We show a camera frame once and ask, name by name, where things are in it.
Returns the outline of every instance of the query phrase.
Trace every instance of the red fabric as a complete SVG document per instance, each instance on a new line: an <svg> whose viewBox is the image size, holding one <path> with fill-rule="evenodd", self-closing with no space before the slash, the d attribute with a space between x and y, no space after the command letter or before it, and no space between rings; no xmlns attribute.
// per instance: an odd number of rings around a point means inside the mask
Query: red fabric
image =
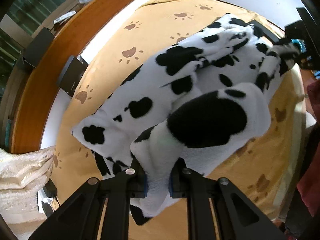
<svg viewBox="0 0 320 240"><path fill-rule="evenodd" d="M307 91L312 109L319 123L320 80L308 85ZM314 216L320 207L320 144L308 170L299 181L297 189L310 214Z"/></svg>

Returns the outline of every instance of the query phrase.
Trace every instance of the cow print fabric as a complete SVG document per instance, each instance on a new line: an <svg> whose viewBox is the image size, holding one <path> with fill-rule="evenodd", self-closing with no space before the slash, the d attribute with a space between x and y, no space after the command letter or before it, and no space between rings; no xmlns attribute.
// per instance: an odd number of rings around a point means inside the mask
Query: cow print fabric
<svg viewBox="0 0 320 240"><path fill-rule="evenodd" d="M168 183L179 157L207 176L268 130L268 103L299 51L288 42L270 48L261 37L260 29L226 14L151 56L72 128L105 179L133 157L140 162L148 195L131 199L132 210L141 211L133 217L148 221L143 217L175 202Z"/></svg>

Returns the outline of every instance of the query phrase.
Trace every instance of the metal bolt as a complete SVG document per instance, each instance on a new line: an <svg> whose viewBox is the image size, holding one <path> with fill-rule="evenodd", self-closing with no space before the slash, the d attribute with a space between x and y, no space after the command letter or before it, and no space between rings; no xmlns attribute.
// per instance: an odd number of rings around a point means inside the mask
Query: metal bolt
<svg viewBox="0 0 320 240"><path fill-rule="evenodd" d="M98 183L98 179L97 178L90 178L90 179L88 179L88 183L90 185L96 185Z"/></svg>
<svg viewBox="0 0 320 240"><path fill-rule="evenodd" d="M190 174L191 174L191 170L188 169L188 168L183 168L183 169L182 169L182 172L183 172L184 174L186 174L186 175L190 175Z"/></svg>
<svg viewBox="0 0 320 240"><path fill-rule="evenodd" d="M229 180L227 178L221 178L221 179L219 179L219 182L221 185L228 185L229 184Z"/></svg>
<svg viewBox="0 0 320 240"><path fill-rule="evenodd" d="M125 170L125 173L128 174L128 175L133 175L136 173L136 171L132 168L128 168Z"/></svg>

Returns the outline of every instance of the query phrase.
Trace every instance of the yellow bedsheet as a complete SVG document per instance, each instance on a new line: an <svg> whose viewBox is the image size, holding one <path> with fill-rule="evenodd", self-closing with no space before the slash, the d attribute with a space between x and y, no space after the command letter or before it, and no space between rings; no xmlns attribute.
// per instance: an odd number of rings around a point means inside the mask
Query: yellow bedsheet
<svg viewBox="0 0 320 240"><path fill-rule="evenodd" d="M71 127L94 113L149 56L228 12L245 22L255 19L271 30L268 21L257 13L216 0L151 0L111 37L88 66L62 119L52 174L60 202L88 178L101 179L91 151L71 136ZM295 168L292 158L299 152L301 126L294 122L294 110L300 88L299 69L288 72L269 105L269 131L252 139L209 176L228 177L270 218L280 211ZM292 145L298 146L298 151L292 151ZM185 201L181 200L144 226L138 227L130 219L130 239L187 239L186 214Z"/></svg>

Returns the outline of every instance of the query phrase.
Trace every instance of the glass pane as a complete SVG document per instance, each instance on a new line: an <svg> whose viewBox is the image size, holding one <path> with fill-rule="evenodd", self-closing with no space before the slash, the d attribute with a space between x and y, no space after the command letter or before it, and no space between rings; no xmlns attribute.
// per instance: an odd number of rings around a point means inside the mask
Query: glass pane
<svg viewBox="0 0 320 240"><path fill-rule="evenodd" d="M23 47L0 29L0 102L12 68Z"/></svg>
<svg viewBox="0 0 320 240"><path fill-rule="evenodd" d="M66 0L15 0L7 15L29 35Z"/></svg>

